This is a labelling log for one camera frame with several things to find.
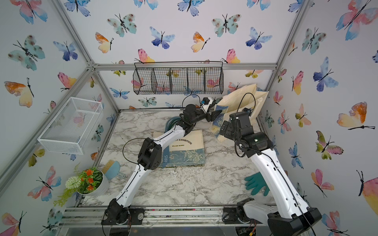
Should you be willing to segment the cream bag green handles floral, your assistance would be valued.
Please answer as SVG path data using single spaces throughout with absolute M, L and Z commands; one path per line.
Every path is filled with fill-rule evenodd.
M 165 129 L 164 129 L 164 131 L 165 131 L 165 132 L 168 132 L 169 130 L 171 130 L 172 128 L 174 128 L 175 125 L 177 124 L 177 122 L 180 121 L 180 119 L 181 119 L 181 117 L 178 117 L 178 116 L 170 118 L 170 119 L 166 122 L 166 124 L 165 124 Z

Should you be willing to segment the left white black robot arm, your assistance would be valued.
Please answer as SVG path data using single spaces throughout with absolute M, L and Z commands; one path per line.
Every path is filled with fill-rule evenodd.
M 159 167 L 164 149 L 187 136 L 197 122 L 202 120 L 214 121 L 221 113 L 220 111 L 209 111 L 215 105 L 214 99 L 211 97 L 203 98 L 199 108 L 194 104 L 189 104 L 183 108 L 180 119 L 170 130 L 157 138 L 144 139 L 137 156 L 135 170 L 122 191 L 110 201 L 101 221 L 102 226 L 130 225 L 132 223 L 130 207 L 133 199 L 146 177 Z

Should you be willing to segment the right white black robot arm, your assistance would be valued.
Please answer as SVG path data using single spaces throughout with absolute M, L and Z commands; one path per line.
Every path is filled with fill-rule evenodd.
M 223 120 L 219 135 L 234 142 L 235 151 L 241 151 L 258 168 L 270 189 L 276 208 L 248 201 L 242 205 L 249 219 L 268 226 L 275 236 L 299 236 L 321 220 L 317 208 L 310 207 L 297 192 L 281 166 L 272 141 L 264 132 L 254 132 L 250 117 L 257 111 L 257 101 L 243 105 L 243 97 L 228 94 L 218 103 L 229 109 L 229 117 Z

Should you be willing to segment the cream bag starry night print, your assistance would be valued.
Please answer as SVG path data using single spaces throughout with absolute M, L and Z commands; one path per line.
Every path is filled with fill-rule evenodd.
M 269 92 L 260 91 L 257 84 L 243 86 L 230 94 L 224 96 L 215 106 L 215 110 L 221 113 L 213 121 L 210 131 L 215 135 L 216 139 L 226 145 L 230 145 L 231 141 L 220 135 L 220 128 L 224 121 L 229 121 L 230 115 L 241 112 L 244 108 L 251 109 L 250 122 L 254 130 L 259 130 L 257 117 L 268 97 Z

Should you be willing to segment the cream bag blue floral pattern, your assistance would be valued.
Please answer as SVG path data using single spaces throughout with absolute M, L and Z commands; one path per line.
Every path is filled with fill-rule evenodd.
M 202 130 L 194 130 L 163 150 L 159 167 L 194 167 L 203 166 L 205 162 Z

